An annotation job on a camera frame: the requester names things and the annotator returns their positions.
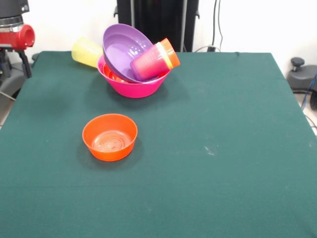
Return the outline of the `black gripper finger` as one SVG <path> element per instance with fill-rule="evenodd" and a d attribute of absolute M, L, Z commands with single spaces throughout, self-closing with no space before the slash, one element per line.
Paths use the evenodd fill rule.
<path fill-rule="evenodd" d="M 11 64 L 6 49 L 0 49 L 0 70 L 5 78 L 11 77 Z"/>
<path fill-rule="evenodd" d="M 26 78 L 30 78 L 32 76 L 32 72 L 31 72 L 31 67 L 28 61 L 27 56 L 25 55 L 24 50 L 21 51 L 17 51 L 19 54 L 19 57 L 22 60 L 22 68 L 23 68 L 23 72 L 26 76 Z"/>

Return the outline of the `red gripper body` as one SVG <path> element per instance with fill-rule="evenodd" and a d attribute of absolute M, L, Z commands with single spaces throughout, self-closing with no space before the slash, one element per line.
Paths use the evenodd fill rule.
<path fill-rule="evenodd" d="M 35 32 L 30 25 L 22 24 L 0 29 L 0 47 L 17 51 L 32 47 L 35 42 Z"/>

